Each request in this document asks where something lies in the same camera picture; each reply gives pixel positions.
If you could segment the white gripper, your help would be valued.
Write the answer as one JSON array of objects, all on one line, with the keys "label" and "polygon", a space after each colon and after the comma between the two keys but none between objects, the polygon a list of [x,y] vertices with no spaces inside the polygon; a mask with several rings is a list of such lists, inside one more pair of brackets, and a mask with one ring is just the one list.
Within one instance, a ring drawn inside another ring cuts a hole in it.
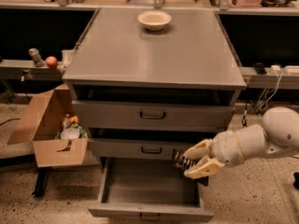
[{"label": "white gripper", "polygon": [[190,179],[215,175],[224,165],[235,167],[245,162],[243,151],[233,131],[218,133],[212,140],[204,139],[187,149],[183,156],[190,160],[201,159],[184,172]]}]

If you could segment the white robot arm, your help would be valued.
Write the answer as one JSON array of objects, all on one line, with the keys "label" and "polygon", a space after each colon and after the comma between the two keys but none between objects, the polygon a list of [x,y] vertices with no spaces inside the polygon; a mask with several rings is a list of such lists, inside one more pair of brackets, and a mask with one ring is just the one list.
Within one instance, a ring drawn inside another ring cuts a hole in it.
[{"label": "white robot arm", "polygon": [[198,162],[184,175],[198,179],[249,159],[289,157],[298,151],[299,114],[287,107],[273,107],[263,114],[262,124],[218,133],[186,150],[183,156]]}]

